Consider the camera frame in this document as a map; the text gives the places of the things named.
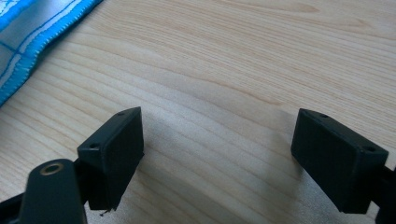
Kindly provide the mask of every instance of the wooden table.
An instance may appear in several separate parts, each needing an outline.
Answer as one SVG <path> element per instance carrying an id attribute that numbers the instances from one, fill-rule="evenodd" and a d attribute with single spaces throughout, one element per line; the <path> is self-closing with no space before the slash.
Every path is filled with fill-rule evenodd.
<path id="1" fill-rule="evenodd" d="M 396 2 L 106 0 L 0 109 L 0 201 L 74 160 L 141 106 L 146 156 L 119 209 L 90 223 L 373 223 L 338 213 L 290 155 L 300 107 L 396 165 Z"/>

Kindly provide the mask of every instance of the wood grain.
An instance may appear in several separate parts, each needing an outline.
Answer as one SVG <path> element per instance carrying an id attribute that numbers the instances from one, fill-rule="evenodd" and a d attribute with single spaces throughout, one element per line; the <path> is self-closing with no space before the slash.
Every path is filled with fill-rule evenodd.
<path id="1" fill-rule="evenodd" d="M 396 166 L 396 2 L 106 0 L 0 108 L 0 200 L 112 114 L 142 106 L 146 156 L 90 223 L 373 223 L 340 214 L 290 155 L 298 108 Z"/>

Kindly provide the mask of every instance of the blue cloth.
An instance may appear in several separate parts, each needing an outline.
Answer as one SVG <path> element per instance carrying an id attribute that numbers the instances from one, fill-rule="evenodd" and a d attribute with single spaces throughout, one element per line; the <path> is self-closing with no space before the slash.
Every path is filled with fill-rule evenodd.
<path id="1" fill-rule="evenodd" d="M 27 80 L 41 51 L 102 0 L 0 0 L 0 106 Z"/>

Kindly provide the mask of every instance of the table surface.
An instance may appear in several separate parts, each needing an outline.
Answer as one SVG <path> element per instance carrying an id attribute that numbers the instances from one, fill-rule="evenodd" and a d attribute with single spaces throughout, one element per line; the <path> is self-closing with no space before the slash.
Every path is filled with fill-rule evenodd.
<path id="1" fill-rule="evenodd" d="M 290 155 L 298 109 L 396 165 L 396 1 L 106 0 L 0 108 L 0 201 L 37 165 L 141 106 L 146 156 L 90 223 L 373 223 L 337 211 Z"/>

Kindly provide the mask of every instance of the screw hole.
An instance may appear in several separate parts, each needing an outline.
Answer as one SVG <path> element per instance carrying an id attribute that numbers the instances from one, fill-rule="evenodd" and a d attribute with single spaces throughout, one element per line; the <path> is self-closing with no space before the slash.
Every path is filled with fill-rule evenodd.
<path id="1" fill-rule="evenodd" d="M 60 172 L 63 168 L 64 168 L 64 165 L 59 162 L 51 163 L 51 164 L 45 166 L 43 169 L 41 169 L 40 174 L 53 175 L 53 174 Z"/>
<path id="2" fill-rule="evenodd" d="M 367 151 L 371 151 L 371 152 L 375 151 L 374 147 L 363 147 L 363 148 L 364 148 L 364 150 L 367 150 Z"/>
<path id="3" fill-rule="evenodd" d="M 98 143 L 92 143 L 90 144 L 90 148 L 98 148 L 99 144 Z"/>

